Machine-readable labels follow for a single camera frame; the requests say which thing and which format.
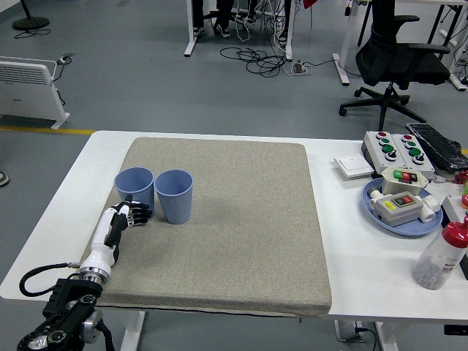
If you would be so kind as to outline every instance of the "blue plate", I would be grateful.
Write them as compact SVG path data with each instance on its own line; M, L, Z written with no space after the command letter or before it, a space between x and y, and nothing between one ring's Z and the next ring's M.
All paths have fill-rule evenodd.
M432 231L437 229L437 227L439 227L440 223L442 223L442 218L443 218L442 210L436 212L436 216L434 217L434 219L426 223L422 223L422 221L420 221L419 219L415 219L414 221L397 225L396 227L390 227L389 225L382 223L376 216L372 214L372 209L369 206L369 202L371 198L367 194L367 191L373 186L375 186L377 189L381 189L382 182L383 182L383 178L378 178L378 179L374 179L373 181L370 181L364 187L363 193L362 193L362 200L363 200L364 207L366 208L367 212L370 214L374 222L376 222L378 225L384 227L386 230L389 230L391 232L394 232L400 235L422 236L422 235L431 233ZM425 198L428 195L430 194L425 189L421 189L421 191L419 192L419 196L421 198Z

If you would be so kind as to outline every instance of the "gray floor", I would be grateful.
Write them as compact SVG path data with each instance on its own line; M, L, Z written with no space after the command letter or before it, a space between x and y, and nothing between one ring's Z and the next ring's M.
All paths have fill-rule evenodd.
M367 130L377 128L377 107L339 116L340 103L354 100L353 91L362 80L350 76L351 85L341 86L332 63L315 67L310 76L288 77L281 71L274 78L262 78L247 72L245 63L219 54L227 46L272 54L258 27L242 43L233 24L230 39L215 37L206 24L192 57L185 58L185 1L27 2L33 15L50 19L50 34L14 39L18 32L11 23L24 17L16 5L0 14L0 55L55 61L73 54L73 62L56 82L67 102L65 110L71 113L63 129L361 140ZM312 7L311 29L310 12L301 7L292 42L294 60L318 64L339 52L346 28L344 8L343 1L318 1ZM399 5L400 13L421 16L421 22L401 30L401 38L425 42L437 8ZM353 46L345 67L351 72L357 72L356 52ZM383 91L385 84L377 88ZM409 108L445 137L468 148L468 93L458 92L449 83L413 84L408 93ZM407 117L390 111L385 129L405 132L408 122ZM6 125L47 127L51 123L0 118L0 127ZM0 169L11 178L0 189L0 279L87 140L85 135L0 131ZM19 339L42 322L41 311L42 306L0 301L0 349L14 350ZM123 328L117 314L106 311L105 321L119 345ZM329 320L304 319L299 325L298 319L152 312L140 350L371 350L372 342L371 335L364 344L337 342ZM441 325L412 325L399 334L399 350L403 351L465 350L466 345L463 337L444 336ZM103 350L103 338L85 350Z

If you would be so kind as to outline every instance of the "plastic cup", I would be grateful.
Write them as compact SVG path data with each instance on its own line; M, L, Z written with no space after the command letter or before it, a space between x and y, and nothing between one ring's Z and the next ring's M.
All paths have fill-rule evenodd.
M153 172L148 168L133 167L122 170L114 179L114 186L122 200L132 195L133 201L149 205L154 214L153 181Z
M167 170L157 176L154 190L171 224L183 224L192 212L193 177L185 170Z

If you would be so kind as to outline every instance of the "black chair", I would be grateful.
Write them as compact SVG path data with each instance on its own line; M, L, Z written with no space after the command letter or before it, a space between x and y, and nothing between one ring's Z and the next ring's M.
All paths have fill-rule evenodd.
M379 105L379 131L383 129L388 107L425 123L424 118L405 107L410 96L398 95L393 84L406 90L411 82L433 85L444 83L450 73L435 54L446 54L450 49L431 44L397 43L396 35L400 27L419 18L413 15L395 16L395 0L372 0L372 17L371 36L356 55L356 64L365 84L376 86L379 82L389 82L388 87L384 94L359 88L354 93L355 97L364 92L371 99L341 104L339 114L346 115L347 107Z

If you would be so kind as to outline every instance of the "desk leg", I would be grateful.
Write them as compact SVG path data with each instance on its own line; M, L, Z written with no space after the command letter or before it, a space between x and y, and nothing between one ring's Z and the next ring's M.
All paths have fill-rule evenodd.
M448 61L447 67L448 67L448 70L450 71L450 81L452 82L452 84L457 88L457 90L466 91L468 87L465 86L464 84L462 84L460 82L460 80L458 79L458 77L456 75L454 75L454 72L456 71L456 69L460 69L460 67L455 66L456 62L458 62L458 60L460 59L460 57L461 57L461 55L463 53L460 46L464 45L465 40L467 40L467 37L468 37L468 26L467 26L468 20L465 20L462 23L465 25L465 28L458 35L458 38L456 40L457 45L452 50L452 52L454 52L456 50L455 58L453 57L452 52L450 52L447 55L447 56L449 56L449 61Z
M193 35L192 0L187 0L187 18L189 21L189 44L187 45L187 49L185 49L184 56L190 57L195 44L197 43L197 38Z
M121 320L126 330L121 351L137 351L145 314L139 311L122 312Z
M358 9L359 4L353 2L351 6L351 13L348 17L348 24L346 26L346 33L344 35L343 44L341 44L341 51L339 54L334 53L332 55L336 71L338 72L339 79L343 86L348 86L350 84L350 80L348 79L348 76L344 69L342 69L342 67L344 68L344 65L346 64L346 58L348 55L348 51L350 50L352 33L354 32L353 30L356 23L356 17L358 16Z
M458 7L457 9L457 15L459 16L461 14L461 8L462 6ZM439 31L440 34L445 38L444 40L444 44L448 44L450 43L453 48L451 50L451 52L448 54L448 55L445 55L443 58L442 58L442 62L444 63L444 65L448 68L449 72L450 72L450 81L451 83L456 87L456 89L458 91L466 91L467 90L467 86L465 86L464 84L462 84L460 82L460 80L458 79L458 77L454 74L454 72L457 70L457 69L460 69L460 67L457 67L455 64L456 62L458 62L458 60L460 59L461 55L462 55L462 49L460 48L461 45L463 45L463 43L465 42L465 40L467 39L468 37L468 20L464 17L464 20L461 20L460 21L460 24L458 24L458 26L456 27L455 24L457 22L456 18L453 19L451 25L450 25L450 29L449 29L449 32L446 33L445 31L441 30ZM459 28L462 28L462 30L460 31L460 33L457 35L457 38L456 40L455 39L450 39L449 36L451 36L451 34L457 30Z
M293 60L293 49L291 47L291 42L293 40L293 32L294 32L294 20L295 20L295 1L291 1L291 10L290 10L290 32L287 34L287 41L286 41L286 59L288 61Z
M396 339L394 335L397 329L397 325L390 322L376 322L375 328L377 329L377 334L379 335L382 351L398 351L398 346L396 345Z

